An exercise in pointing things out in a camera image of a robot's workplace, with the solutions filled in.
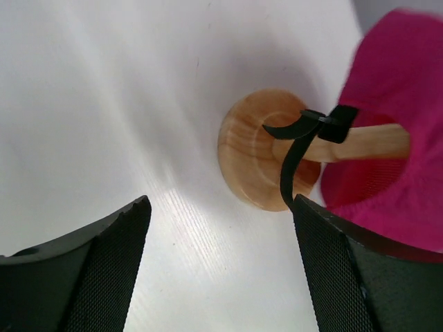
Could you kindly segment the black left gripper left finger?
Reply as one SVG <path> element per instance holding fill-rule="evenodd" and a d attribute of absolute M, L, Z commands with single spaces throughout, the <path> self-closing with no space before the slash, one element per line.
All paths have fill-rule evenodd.
<path fill-rule="evenodd" d="M 123 331 L 152 206 L 141 196 L 105 218 L 1 257 L 2 331 Z"/>

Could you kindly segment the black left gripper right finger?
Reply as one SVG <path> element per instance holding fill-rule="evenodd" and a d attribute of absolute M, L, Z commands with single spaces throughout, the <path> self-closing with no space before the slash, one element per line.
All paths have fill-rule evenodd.
<path fill-rule="evenodd" d="M 442 331 L 442 254 L 366 230 L 303 195 L 292 213 L 319 331 Z"/>

